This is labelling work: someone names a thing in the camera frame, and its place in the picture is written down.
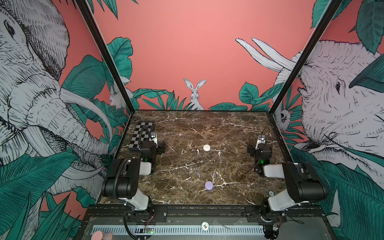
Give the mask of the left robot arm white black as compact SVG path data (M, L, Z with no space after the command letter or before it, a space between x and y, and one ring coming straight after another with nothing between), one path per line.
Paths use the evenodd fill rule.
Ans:
M103 181L101 195L118 201L134 211L149 209L151 199L139 190L140 176L155 172L156 158L166 152L165 145L145 141L139 158L114 159Z

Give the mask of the purple earbud charging case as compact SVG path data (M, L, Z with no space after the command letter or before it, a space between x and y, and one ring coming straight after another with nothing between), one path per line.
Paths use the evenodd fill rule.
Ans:
M211 191L213 188L214 188L214 184L213 184L213 182L211 182L211 181L207 181L207 182L205 182L205 189L206 189L207 191Z

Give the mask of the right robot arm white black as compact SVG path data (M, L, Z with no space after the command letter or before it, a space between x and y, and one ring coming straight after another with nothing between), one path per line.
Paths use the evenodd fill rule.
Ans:
M265 143L247 146L247 153L255 158L254 171L259 176L283 179L286 184L285 190L263 200L263 212L283 212L288 208L319 202L327 197L326 187L310 164L271 164L272 148Z

